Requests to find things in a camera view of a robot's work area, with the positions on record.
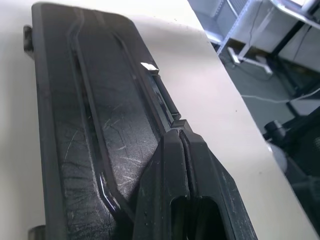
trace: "scratched plastic surface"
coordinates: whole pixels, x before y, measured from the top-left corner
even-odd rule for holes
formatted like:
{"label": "scratched plastic surface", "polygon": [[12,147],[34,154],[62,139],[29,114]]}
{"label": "scratched plastic surface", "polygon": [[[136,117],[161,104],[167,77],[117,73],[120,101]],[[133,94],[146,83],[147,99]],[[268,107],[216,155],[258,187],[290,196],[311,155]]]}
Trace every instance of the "scratched plastic surface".
{"label": "scratched plastic surface", "polygon": [[[85,73],[82,74],[90,82],[117,188],[133,211],[140,176],[160,135],[153,129],[145,99],[135,81],[137,76],[113,33],[125,41],[137,62],[155,63],[133,23],[122,16],[51,4],[34,7],[32,14],[33,25],[35,18],[42,22],[45,44],[44,52],[35,58],[37,88],[38,95],[49,96],[52,104],[67,237],[71,240],[130,239],[116,225],[99,196],[81,114],[83,106],[75,84],[74,46],[69,43],[69,35],[75,36],[78,52],[84,60]],[[38,41],[34,39],[33,42],[35,51]],[[48,83],[42,82],[44,76],[39,69],[44,67]]]}

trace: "black cable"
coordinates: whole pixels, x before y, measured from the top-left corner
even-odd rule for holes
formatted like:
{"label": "black cable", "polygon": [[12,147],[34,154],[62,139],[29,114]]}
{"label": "black cable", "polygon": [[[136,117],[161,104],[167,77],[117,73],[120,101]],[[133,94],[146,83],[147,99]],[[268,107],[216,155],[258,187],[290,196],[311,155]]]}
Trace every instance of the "black cable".
{"label": "black cable", "polygon": [[256,11],[256,14],[255,14],[255,17],[254,17],[254,20],[253,20],[253,24],[252,24],[252,27],[251,27],[251,30],[250,30],[250,39],[249,39],[249,46],[251,46],[251,39],[252,39],[252,31],[254,30],[254,27],[256,25],[256,20],[257,20],[257,17],[259,15],[259,12],[260,12],[260,8],[262,6],[262,3],[263,3],[263,0],[261,0],[260,2],[260,5]]}
{"label": "black cable", "polygon": [[[232,69],[232,70],[233,70],[233,68],[231,68],[230,66],[227,65],[227,64],[230,64],[230,63],[234,65],[234,63],[233,63],[232,61],[224,62],[223,65],[224,65],[226,68],[229,68],[229,69]],[[275,76],[275,74],[272,74],[272,75],[269,76],[267,79],[262,79],[262,78],[260,78],[260,77],[257,77],[256,75],[253,75],[251,72],[243,69],[242,67],[240,67],[240,66],[238,66],[238,65],[235,65],[235,68],[239,69],[239,70],[242,71],[243,73],[245,73],[245,74],[249,75],[250,77],[252,77],[252,78],[254,78],[254,79],[258,80],[258,81],[261,81],[261,82],[269,82],[269,81]]]}
{"label": "black cable", "polygon": [[300,52],[301,45],[304,42],[304,40],[305,40],[306,36],[308,35],[308,32],[310,31],[311,28],[312,28],[312,26],[309,26],[308,30],[305,32],[305,34],[301,38],[300,44],[299,44],[298,48],[296,49],[296,52],[295,52],[294,57],[292,59],[292,62],[294,62],[296,60],[296,57],[297,57],[298,53]]}
{"label": "black cable", "polygon": [[227,64],[233,63],[231,59],[228,59],[227,57],[222,56],[221,54],[218,57],[224,66]]}

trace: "metal shelving unit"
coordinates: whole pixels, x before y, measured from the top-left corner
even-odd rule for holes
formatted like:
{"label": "metal shelving unit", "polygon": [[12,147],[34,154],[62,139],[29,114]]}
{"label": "metal shelving unit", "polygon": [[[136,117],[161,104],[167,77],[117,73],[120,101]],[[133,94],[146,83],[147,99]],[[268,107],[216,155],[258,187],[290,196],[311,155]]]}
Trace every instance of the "metal shelving unit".
{"label": "metal shelving unit", "polygon": [[253,2],[254,0],[220,0],[212,16],[194,11],[209,40],[219,45],[218,55]]}

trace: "cable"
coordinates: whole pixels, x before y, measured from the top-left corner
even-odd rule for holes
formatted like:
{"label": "cable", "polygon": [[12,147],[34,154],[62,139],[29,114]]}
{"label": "cable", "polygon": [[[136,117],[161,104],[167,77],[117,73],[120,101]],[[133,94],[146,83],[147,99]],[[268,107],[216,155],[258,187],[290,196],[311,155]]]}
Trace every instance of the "cable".
{"label": "cable", "polygon": [[241,95],[241,97],[245,98],[245,99],[257,99],[257,100],[260,100],[260,101],[264,101],[264,102],[269,102],[269,103],[273,103],[273,104],[286,104],[286,103],[289,103],[291,101],[297,101],[297,100],[300,100],[300,99],[305,99],[307,97],[310,97],[314,94],[316,94],[317,92],[320,91],[320,88],[318,88],[317,90],[307,94],[307,95],[304,95],[304,96],[300,96],[300,97],[297,97],[297,98],[294,98],[294,99],[291,99],[291,100],[273,100],[273,99],[269,99],[269,98],[264,98],[264,97],[260,97],[260,96],[254,96],[254,95]]}
{"label": "cable", "polygon": [[[220,57],[220,59],[221,59],[221,61],[222,61],[222,64],[223,64],[226,68],[229,68],[229,69],[230,69],[230,66],[228,66],[227,64],[233,64],[233,65],[235,65],[232,60],[226,62],[226,60],[227,60],[226,58],[224,58],[224,57],[221,58],[221,57]],[[269,82],[269,80],[271,80],[271,79],[274,77],[274,74],[273,74],[273,75],[271,75],[270,77],[268,77],[267,79],[262,79],[262,78],[259,78],[259,77],[255,76],[255,75],[253,75],[251,72],[248,72],[247,70],[243,69],[242,67],[240,67],[240,66],[238,66],[238,65],[235,65],[235,68],[239,69],[240,71],[244,72],[245,74],[249,75],[250,77],[252,77],[252,78],[254,78],[254,79],[256,79],[256,80],[259,80],[259,81],[261,81],[261,82]]]}
{"label": "cable", "polygon": [[256,11],[256,14],[255,14],[255,17],[254,17],[254,20],[253,20],[253,24],[252,24],[252,27],[251,27],[251,30],[250,30],[250,39],[249,39],[249,46],[251,46],[251,39],[252,39],[252,31],[254,30],[254,27],[256,25],[256,20],[257,20],[257,17],[259,15],[259,12],[260,12],[260,8],[262,6],[262,3],[263,3],[263,0],[261,0],[260,2],[260,5]]}
{"label": "cable", "polygon": [[299,44],[298,48],[296,49],[296,52],[295,52],[294,57],[292,59],[292,62],[294,62],[296,60],[296,57],[297,57],[298,53],[300,52],[301,45],[304,42],[304,40],[305,40],[306,36],[308,35],[308,32],[310,31],[311,28],[312,28],[312,26],[309,26],[307,31],[305,32],[305,34],[301,38],[300,44]]}

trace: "wall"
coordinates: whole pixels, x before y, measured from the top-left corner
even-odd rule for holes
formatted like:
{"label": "wall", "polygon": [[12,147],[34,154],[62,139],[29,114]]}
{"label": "wall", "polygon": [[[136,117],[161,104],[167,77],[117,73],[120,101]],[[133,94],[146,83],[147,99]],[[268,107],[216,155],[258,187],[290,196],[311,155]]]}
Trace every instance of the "wall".
{"label": "wall", "polygon": [[[253,27],[253,31],[259,26],[263,18],[266,16],[268,9],[271,8],[272,4],[268,0],[256,0],[251,7],[248,9],[243,20],[239,23],[236,31],[234,32],[232,38],[243,43],[247,43],[250,39],[250,32]],[[190,5],[195,11],[202,13],[211,13],[214,11],[219,1],[215,0],[189,0]],[[271,22],[261,34],[259,40],[254,43],[254,46],[262,49],[266,52],[272,52],[272,50],[277,46],[281,39],[286,35],[286,33],[295,25],[297,21],[278,11],[273,16]],[[280,52],[280,56],[284,59],[292,61],[298,48],[299,44],[307,32],[309,26],[304,26],[287,46]],[[312,28],[307,36],[304,38],[303,43],[298,51],[298,54],[293,62],[305,66],[307,68],[313,69],[320,72],[320,30]]]}

